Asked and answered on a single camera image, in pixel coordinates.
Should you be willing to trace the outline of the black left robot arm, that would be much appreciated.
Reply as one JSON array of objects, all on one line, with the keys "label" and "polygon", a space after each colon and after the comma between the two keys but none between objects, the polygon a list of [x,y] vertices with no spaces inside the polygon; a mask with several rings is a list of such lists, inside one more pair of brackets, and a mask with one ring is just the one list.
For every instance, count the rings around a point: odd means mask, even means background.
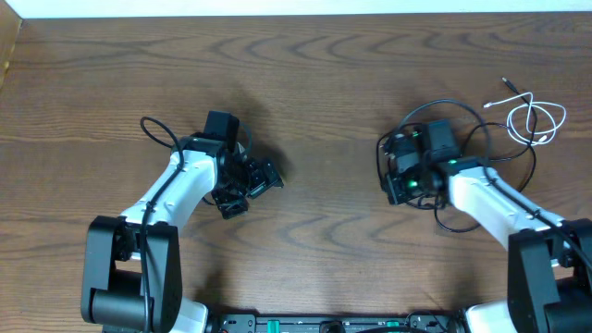
[{"label": "black left robot arm", "polygon": [[223,218],[282,187],[273,162],[250,155],[237,140],[241,121],[209,112],[203,131],[168,145],[165,171],[119,216],[97,216],[85,247],[82,319],[105,332],[218,332],[208,308],[183,295],[179,234],[200,203]]}]

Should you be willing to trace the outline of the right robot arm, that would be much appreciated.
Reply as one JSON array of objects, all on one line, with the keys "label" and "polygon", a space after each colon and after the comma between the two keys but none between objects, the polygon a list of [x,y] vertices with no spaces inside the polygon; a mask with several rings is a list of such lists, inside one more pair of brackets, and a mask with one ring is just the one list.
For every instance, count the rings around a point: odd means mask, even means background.
[{"label": "right robot arm", "polygon": [[388,157],[382,190],[392,205],[472,217],[508,253],[507,297],[470,306],[449,332],[588,332],[591,222],[566,220],[524,197],[478,156],[463,156],[446,120],[410,124],[377,146]]}]

